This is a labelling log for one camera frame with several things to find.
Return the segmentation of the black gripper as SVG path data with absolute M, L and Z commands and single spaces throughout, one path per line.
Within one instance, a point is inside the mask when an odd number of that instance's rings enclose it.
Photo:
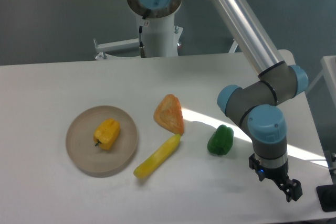
M 249 168 L 258 175 L 259 181 L 272 180 L 286 195 L 286 201 L 297 201 L 302 196 L 301 182 L 288 176 L 288 156 L 278 159 L 264 159 L 256 154 L 249 157 Z

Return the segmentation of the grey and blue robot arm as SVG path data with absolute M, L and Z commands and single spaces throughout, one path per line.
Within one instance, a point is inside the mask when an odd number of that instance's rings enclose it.
M 165 35 L 145 26 L 173 15 L 182 0 L 127 0 L 139 17 L 136 45 L 142 58 L 177 55 L 173 27 Z M 249 167 L 260 180 L 270 179 L 287 201 L 302 196 L 300 181 L 288 176 L 287 126 L 278 105 L 304 92 L 308 77 L 299 66 L 285 63 L 246 0 L 210 0 L 245 57 L 255 69 L 258 82 L 241 88 L 225 87 L 217 104 L 253 143 Z

